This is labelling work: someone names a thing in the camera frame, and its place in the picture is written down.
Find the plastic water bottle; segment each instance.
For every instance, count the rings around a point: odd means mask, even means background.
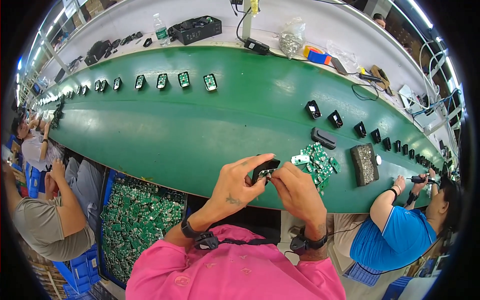
[[[170,44],[170,37],[167,33],[167,27],[165,24],[160,20],[160,14],[156,13],[153,15],[154,22],[153,27],[155,28],[155,34],[157,39],[160,41],[160,45],[165,47]]]

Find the black power adapter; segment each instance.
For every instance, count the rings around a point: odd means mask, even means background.
[[[264,43],[261,43],[250,37],[247,38],[243,46],[249,50],[253,50],[258,54],[262,54],[262,55],[267,55],[270,52],[270,47],[268,45],[265,45]]]

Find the pink shirt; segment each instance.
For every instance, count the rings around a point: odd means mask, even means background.
[[[263,238],[233,225],[211,231],[225,238]],[[327,258],[292,263],[273,244],[220,244],[212,251],[159,240],[133,265],[127,299],[345,299],[345,290]]]

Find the white shirt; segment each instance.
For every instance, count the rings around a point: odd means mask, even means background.
[[[46,171],[47,166],[50,167],[55,158],[63,160],[63,147],[58,144],[53,144],[51,141],[48,141],[47,155],[45,156],[45,159],[40,159],[43,135],[36,130],[30,130],[30,133],[33,137],[25,139],[22,142],[22,154],[31,166],[37,168],[41,172]]]

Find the blue shirt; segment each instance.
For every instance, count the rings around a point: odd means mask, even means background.
[[[383,234],[370,218],[360,226],[350,257],[375,270],[390,271],[416,261],[436,239],[435,230],[420,210],[394,206]]]

